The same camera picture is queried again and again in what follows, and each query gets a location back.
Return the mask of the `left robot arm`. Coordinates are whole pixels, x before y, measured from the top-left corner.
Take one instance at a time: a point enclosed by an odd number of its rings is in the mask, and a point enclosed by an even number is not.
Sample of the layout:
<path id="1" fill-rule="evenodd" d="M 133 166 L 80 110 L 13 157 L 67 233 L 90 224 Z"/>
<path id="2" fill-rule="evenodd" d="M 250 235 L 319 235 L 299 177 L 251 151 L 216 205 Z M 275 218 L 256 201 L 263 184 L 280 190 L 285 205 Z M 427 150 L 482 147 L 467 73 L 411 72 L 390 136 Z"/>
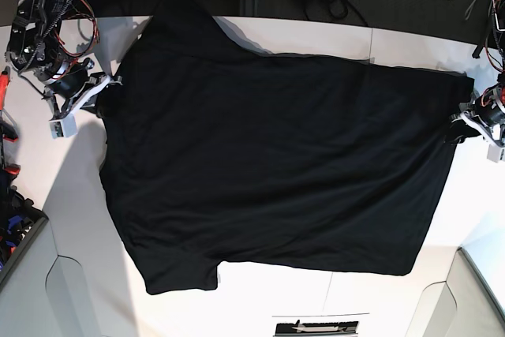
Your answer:
<path id="1" fill-rule="evenodd" d="M 468 138 L 482 137 L 492 148 L 504 148 L 504 0 L 490 0 L 488 22 L 474 52 L 484 52 L 488 63 L 497 72 L 496 83 L 474 92 L 460 112 L 451 116 L 446 142 L 461 144 Z"/>

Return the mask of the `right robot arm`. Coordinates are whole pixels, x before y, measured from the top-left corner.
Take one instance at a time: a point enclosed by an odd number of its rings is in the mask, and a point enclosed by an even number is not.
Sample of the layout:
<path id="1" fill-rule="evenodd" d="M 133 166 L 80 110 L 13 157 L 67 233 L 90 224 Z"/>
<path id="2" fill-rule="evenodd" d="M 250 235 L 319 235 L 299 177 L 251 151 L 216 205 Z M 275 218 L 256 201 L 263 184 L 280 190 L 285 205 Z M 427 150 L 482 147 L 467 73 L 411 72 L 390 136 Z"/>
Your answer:
<path id="1" fill-rule="evenodd" d="M 62 22 L 76 14 L 90 21 L 92 36 L 79 51 L 65 47 Z M 100 92 L 120 85 L 120 76 L 92 73 L 89 58 L 100 41 L 98 21 L 87 0 L 19 0 L 11 25 L 6 61 L 18 78 L 27 80 L 30 72 L 41 83 L 35 87 L 49 103 L 54 120 L 62 120 L 75 110 L 100 115 Z"/>

